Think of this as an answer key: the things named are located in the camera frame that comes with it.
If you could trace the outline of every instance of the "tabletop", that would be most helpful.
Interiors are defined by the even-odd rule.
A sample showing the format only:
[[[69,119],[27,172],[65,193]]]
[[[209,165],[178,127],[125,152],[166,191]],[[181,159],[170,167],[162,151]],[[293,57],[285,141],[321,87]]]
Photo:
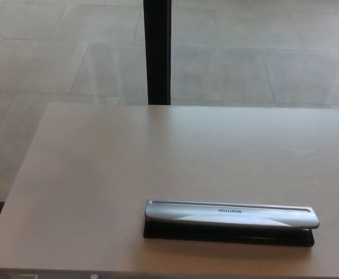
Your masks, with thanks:
[[[146,199],[311,206],[313,248],[144,239]],[[49,105],[0,269],[339,277],[339,110]]]

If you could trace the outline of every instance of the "black pole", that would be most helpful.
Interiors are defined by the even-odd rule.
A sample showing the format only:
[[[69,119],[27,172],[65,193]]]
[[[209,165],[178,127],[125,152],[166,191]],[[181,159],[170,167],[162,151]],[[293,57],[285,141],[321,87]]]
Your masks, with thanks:
[[[144,0],[149,105],[171,104],[171,2]]]

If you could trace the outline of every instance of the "table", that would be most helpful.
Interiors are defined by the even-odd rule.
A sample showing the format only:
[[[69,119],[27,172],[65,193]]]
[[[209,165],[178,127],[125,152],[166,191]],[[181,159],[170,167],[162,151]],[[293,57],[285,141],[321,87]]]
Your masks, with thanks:
[[[146,199],[312,206],[312,249],[142,237]],[[339,278],[339,110],[51,104],[0,270]]]

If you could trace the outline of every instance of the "bostitch logo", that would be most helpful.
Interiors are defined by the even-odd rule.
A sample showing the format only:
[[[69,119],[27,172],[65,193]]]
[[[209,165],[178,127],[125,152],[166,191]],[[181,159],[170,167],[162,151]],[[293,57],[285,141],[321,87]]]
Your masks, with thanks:
[[[241,213],[241,210],[231,210],[231,209],[219,209],[218,211],[225,213]]]

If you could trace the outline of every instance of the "floor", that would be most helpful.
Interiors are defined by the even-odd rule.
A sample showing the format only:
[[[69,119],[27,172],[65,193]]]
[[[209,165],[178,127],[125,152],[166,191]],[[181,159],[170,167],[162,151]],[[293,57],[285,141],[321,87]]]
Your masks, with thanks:
[[[172,104],[339,108],[339,0],[173,0]],[[0,201],[49,102],[145,105],[142,0],[0,0]]]

